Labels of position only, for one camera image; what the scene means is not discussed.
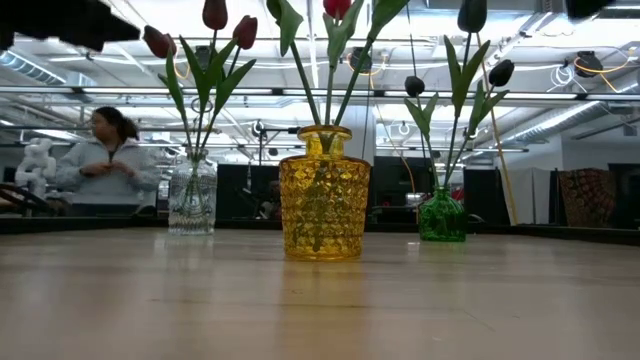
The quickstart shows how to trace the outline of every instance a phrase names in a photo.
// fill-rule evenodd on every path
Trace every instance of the clear glass vase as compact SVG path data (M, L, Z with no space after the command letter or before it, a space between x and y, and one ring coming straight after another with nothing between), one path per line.
M206 162L206 150L187 153L169 183L169 233L207 235L216 222L218 172Z
M344 156L351 131L309 126L306 155L280 162L284 251L303 260L360 256L371 166Z
M451 197L448 187L435 190L433 198L419 208L420 239L436 242L464 242L467 239L467 213Z

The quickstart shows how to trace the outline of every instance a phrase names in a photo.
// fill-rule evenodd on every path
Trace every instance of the tulip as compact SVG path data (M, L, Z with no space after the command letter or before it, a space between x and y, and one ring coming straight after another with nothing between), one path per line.
M424 81L417 76L407 76L404 81L404 89L407 95L416 97L424 92Z
M511 75L513 75L513 70L515 70L515 67L516 66L511 60L504 60L500 62L489 73L489 83L496 87L507 85L507 83L511 79Z
M468 33L478 33L487 22L487 0L463 0L458 12L458 27Z
M329 16L342 20L351 7L351 0L324 0L323 5Z
M229 16L225 0L205 0L202 22L211 30L222 30L227 26Z
M233 38L238 40L238 46L243 50L253 47L258 33L258 19L245 15L233 30Z
M149 46L149 50L161 59L166 59L169 53L169 49L171 49L171 53L176 53L176 43L171 38L169 34L162 34L158 29L153 26L145 26L144 27L144 36L142 39Z

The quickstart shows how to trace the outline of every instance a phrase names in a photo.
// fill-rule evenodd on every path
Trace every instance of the green glass vase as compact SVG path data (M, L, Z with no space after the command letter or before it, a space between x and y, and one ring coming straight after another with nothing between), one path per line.
M430 200L419 206L420 239L434 242L464 242L467 213L451 197L448 187L436 189Z

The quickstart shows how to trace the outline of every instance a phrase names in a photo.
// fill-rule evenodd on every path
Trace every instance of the gray jacket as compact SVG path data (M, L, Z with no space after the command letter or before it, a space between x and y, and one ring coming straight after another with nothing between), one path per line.
M109 151L98 140L75 145L62 159L56 169L56 185L73 191L73 202L79 204L123 204L141 203L142 193L156 191L160 174L156 171L150 155L137 142L127 140L113 156L135 170L136 176L113 171L104 176L88 178L80 174L86 165L109 161Z

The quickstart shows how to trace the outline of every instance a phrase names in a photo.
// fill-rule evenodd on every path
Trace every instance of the yellow glass vase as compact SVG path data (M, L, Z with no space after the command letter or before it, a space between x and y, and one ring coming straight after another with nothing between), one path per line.
M306 155L280 162L285 253L303 260L360 256L371 166L344 156L349 129L309 126L298 138Z

